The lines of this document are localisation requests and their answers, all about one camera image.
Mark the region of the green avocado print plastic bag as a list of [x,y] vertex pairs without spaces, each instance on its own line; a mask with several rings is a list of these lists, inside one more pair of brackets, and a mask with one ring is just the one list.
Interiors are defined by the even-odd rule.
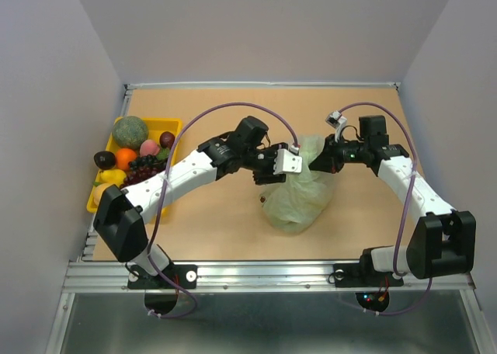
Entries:
[[267,185],[259,194],[263,214],[269,224],[285,234],[300,234],[309,228],[332,200],[334,175],[310,170],[310,164],[325,146],[318,135],[302,136],[299,175],[289,175],[286,182]]

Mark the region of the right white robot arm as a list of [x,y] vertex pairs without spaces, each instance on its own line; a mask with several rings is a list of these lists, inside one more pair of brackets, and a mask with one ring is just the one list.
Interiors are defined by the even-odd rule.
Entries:
[[346,118],[339,112],[327,118],[335,132],[325,139],[321,154],[311,163],[317,172],[337,173],[346,164],[364,164],[403,202],[415,230],[406,246],[369,248],[363,252],[357,275],[375,284],[385,273],[412,274],[417,279],[470,272],[474,265],[476,220],[443,200],[418,173],[400,144],[391,144],[383,116],[362,116],[356,139],[342,132]]

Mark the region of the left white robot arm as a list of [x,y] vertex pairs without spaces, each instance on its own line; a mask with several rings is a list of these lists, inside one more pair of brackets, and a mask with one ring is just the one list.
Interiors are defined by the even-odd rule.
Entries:
[[123,188],[103,191],[93,227],[118,262],[126,264],[131,289],[193,289],[197,268],[175,266],[167,253],[148,236],[146,224],[177,199],[241,169],[252,172],[255,184],[284,182],[277,166],[288,151],[286,143],[265,147],[269,128],[254,116],[242,119],[235,130],[201,143],[183,160],[150,178]]

